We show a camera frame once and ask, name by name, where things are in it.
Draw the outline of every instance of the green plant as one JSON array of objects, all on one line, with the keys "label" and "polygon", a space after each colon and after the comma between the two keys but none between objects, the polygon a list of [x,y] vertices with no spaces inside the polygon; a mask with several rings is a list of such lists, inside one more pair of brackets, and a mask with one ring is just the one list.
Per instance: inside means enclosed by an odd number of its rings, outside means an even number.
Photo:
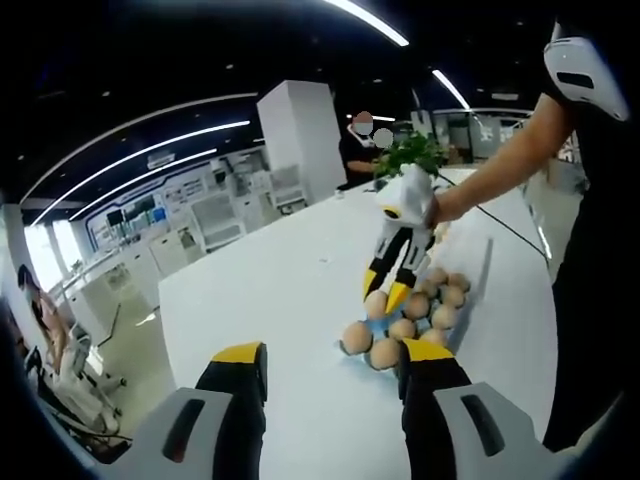
[{"label": "green plant", "polygon": [[401,175],[400,166],[415,163],[425,172],[437,175],[438,168],[444,164],[446,153],[433,136],[425,137],[413,132],[408,138],[393,144],[384,150],[376,162],[377,177]]}]

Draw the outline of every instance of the black ceiling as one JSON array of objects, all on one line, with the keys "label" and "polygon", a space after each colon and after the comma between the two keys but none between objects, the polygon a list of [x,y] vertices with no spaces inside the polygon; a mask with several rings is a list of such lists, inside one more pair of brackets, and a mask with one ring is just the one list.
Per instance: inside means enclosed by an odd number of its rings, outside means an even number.
[{"label": "black ceiling", "polygon": [[[14,85],[6,101],[11,122],[0,187],[9,200],[20,200],[52,165],[97,135],[172,105],[222,95],[259,94],[181,109],[120,131],[71,159],[32,196],[55,198],[134,151],[224,123],[252,122],[176,144],[178,156],[255,145],[262,136],[256,101],[283,79],[331,85],[341,118],[362,109],[402,118],[412,107],[412,88],[430,108],[458,107],[433,79],[434,68],[473,107],[530,108],[535,102],[551,12],[354,3],[410,45],[398,47],[322,0],[48,2],[17,13],[13,24],[22,33],[6,65]],[[492,92],[520,97],[499,102]],[[142,156],[69,200],[90,201],[98,189],[144,171]]]}]

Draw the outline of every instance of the window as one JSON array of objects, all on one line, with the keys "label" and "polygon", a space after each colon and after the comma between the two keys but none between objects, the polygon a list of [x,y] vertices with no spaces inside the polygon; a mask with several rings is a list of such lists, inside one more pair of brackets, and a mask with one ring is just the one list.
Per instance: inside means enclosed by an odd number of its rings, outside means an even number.
[{"label": "window", "polygon": [[53,255],[47,230],[44,225],[34,225],[26,227],[24,233],[40,288],[49,291],[62,280],[62,272]]},{"label": "window", "polygon": [[55,233],[58,240],[64,264],[67,266],[67,270],[71,272],[73,264],[82,260],[80,248],[71,229],[71,224],[67,220],[53,222],[53,233]]}]

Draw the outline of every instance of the office desk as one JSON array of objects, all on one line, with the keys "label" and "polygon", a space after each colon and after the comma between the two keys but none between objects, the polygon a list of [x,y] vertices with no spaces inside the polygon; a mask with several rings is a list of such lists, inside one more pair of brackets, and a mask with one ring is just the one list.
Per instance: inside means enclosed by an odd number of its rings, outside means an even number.
[{"label": "office desk", "polygon": [[[454,181],[470,173],[446,170]],[[363,317],[363,276],[381,228],[374,194],[365,189],[273,223],[160,284],[177,386],[193,387],[227,346],[267,344],[261,478],[410,478],[395,381],[352,368],[335,348],[344,327]],[[485,207],[543,248],[519,190]],[[527,412],[542,438],[557,361],[545,260],[477,209],[458,222],[456,228],[489,237],[493,248],[457,358],[473,381],[489,383]],[[475,261],[475,252],[460,248],[457,261]]]}]

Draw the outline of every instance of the brown egg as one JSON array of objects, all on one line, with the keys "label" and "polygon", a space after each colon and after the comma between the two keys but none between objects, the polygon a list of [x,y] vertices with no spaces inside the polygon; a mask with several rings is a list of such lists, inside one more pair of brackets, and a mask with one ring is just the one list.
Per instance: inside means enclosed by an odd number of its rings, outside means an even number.
[{"label": "brown egg", "polygon": [[400,345],[393,338],[378,340],[369,352],[369,362],[376,370],[394,367],[399,359]]},{"label": "brown egg", "polygon": [[427,277],[434,285],[442,285],[447,281],[447,272],[443,268],[436,267]]},{"label": "brown egg", "polygon": [[464,305],[464,292],[456,286],[446,286],[442,295],[442,303],[460,308]]},{"label": "brown egg", "polygon": [[468,292],[469,288],[471,288],[469,279],[463,273],[449,274],[449,280],[447,281],[447,284],[458,287],[463,292]]},{"label": "brown egg", "polygon": [[342,347],[349,355],[364,353],[371,348],[373,334],[364,322],[349,325],[342,334]]},{"label": "brown egg", "polygon": [[431,325],[438,330],[448,330],[456,325],[456,310],[449,305],[440,305],[433,312]]},{"label": "brown egg", "polygon": [[438,330],[436,328],[432,328],[424,332],[420,336],[420,340],[426,340],[427,342],[435,343],[441,347],[447,346],[447,334],[444,330]]},{"label": "brown egg", "polygon": [[429,298],[435,298],[438,295],[438,286],[427,278],[418,285],[416,291],[426,293]]},{"label": "brown egg", "polygon": [[404,304],[404,316],[409,320],[418,320],[429,313],[429,296],[424,292],[413,292]]},{"label": "brown egg", "polygon": [[396,340],[403,338],[413,338],[416,335],[416,324],[406,318],[401,318],[393,322],[389,328],[389,336]]},{"label": "brown egg", "polygon": [[381,320],[386,317],[388,295],[382,290],[374,290],[364,301],[364,309],[369,320]]}]

